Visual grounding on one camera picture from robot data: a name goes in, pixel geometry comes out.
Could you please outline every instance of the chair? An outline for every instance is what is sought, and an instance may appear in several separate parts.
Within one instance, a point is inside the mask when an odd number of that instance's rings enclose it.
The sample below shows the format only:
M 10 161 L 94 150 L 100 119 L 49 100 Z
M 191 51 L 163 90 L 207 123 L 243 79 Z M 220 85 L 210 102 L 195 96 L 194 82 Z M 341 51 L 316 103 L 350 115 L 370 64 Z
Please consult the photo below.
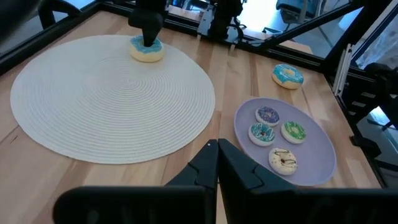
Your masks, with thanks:
M 291 24 L 302 24 L 306 20 L 319 16 L 325 7 L 326 0 L 278 0 L 276 9 L 280 10 L 282 20 L 288 24 L 285 31 Z M 270 31 L 274 34 L 280 31 L 265 27 L 263 32 Z

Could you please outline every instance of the donut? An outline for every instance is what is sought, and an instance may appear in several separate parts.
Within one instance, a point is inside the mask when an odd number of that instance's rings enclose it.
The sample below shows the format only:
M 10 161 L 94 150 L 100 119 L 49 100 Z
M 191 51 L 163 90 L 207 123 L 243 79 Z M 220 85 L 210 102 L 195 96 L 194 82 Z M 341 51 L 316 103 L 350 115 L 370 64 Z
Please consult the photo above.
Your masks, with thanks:
M 272 79 L 281 87 L 295 90 L 304 82 L 303 74 L 290 65 L 276 65 L 272 73 Z
M 283 137 L 290 143 L 301 144 L 304 142 L 307 134 L 304 128 L 294 121 L 285 122 L 280 128 Z
M 161 41 L 156 38 L 152 46 L 144 46 L 144 38 L 137 35 L 130 40 L 130 55 L 132 58 L 140 62 L 157 62 L 164 56 L 164 46 Z
M 279 147 L 272 149 L 268 155 L 268 162 L 280 175 L 292 175 L 297 170 L 296 157 L 287 149 Z
M 260 123 L 264 123 L 270 127 L 273 127 L 279 122 L 279 114 L 276 112 L 276 110 L 268 106 L 263 106 L 256 110 L 256 119 Z
M 249 128 L 249 139 L 258 146 L 269 146 L 274 143 L 275 132 L 266 124 L 256 123 Z

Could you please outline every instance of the wooden table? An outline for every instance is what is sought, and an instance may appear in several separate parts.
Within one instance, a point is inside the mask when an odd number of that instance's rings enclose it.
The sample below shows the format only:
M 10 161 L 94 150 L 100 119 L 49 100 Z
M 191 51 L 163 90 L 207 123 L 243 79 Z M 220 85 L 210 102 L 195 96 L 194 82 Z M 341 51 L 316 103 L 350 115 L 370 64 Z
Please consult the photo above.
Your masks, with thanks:
M 91 35 L 139 33 L 127 25 L 125 17 L 99 12 L 52 46 Z M 243 101 L 257 96 L 278 98 L 300 108 L 329 135 L 336 149 L 337 169 L 333 178 L 319 187 L 379 187 L 362 150 L 351 145 L 348 137 L 353 133 L 322 74 L 299 68 L 305 83 L 301 89 L 289 91 L 271 80 L 272 69 L 280 63 L 276 60 L 242 50 L 228 54 L 225 46 L 168 29 L 163 29 L 159 38 L 185 52 L 209 75 L 215 88 L 216 108 L 209 125 L 194 141 L 149 162 L 92 164 L 42 147 L 18 126 L 9 101 L 15 77 L 34 56 L 0 77 L 0 223 L 51 223 L 57 197 L 81 185 L 166 184 L 208 139 L 226 138 L 238 146 L 233 131 L 234 113 Z M 223 212 L 219 195 L 218 223 L 226 223 Z

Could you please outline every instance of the purple frosted donut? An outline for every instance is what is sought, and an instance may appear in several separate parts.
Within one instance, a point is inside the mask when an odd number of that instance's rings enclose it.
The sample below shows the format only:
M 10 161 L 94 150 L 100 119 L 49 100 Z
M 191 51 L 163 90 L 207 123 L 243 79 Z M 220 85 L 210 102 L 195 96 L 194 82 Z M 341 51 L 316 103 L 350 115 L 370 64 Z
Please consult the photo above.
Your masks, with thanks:
M 263 106 L 256 110 L 256 119 L 258 122 L 272 127 L 278 124 L 279 114 L 276 110 L 268 106 Z

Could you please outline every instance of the purple plate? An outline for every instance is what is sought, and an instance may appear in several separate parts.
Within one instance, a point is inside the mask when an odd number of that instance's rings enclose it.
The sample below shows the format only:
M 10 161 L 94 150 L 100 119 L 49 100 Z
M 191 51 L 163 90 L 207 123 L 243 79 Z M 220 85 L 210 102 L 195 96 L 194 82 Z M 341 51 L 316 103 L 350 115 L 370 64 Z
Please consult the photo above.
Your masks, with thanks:
M 255 111 L 262 106 L 275 109 L 280 117 L 278 125 L 272 127 L 275 131 L 275 141 L 267 147 L 255 145 L 248 136 L 249 127 L 257 122 Z M 295 121 L 303 126 L 307 133 L 303 143 L 292 144 L 284 139 L 280 133 L 280 127 L 286 121 Z M 301 186 L 324 184 L 335 172 L 336 154 L 329 137 L 312 118 L 283 101 L 270 98 L 246 101 L 235 113 L 234 128 L 235 135 L 245 153 L 275 174 L 276 172 L 268 164 L 269 151 L 275 147 L 292 151 L 297 158 L 296 172 L 288 176 L 279 175 L 292 184 Z

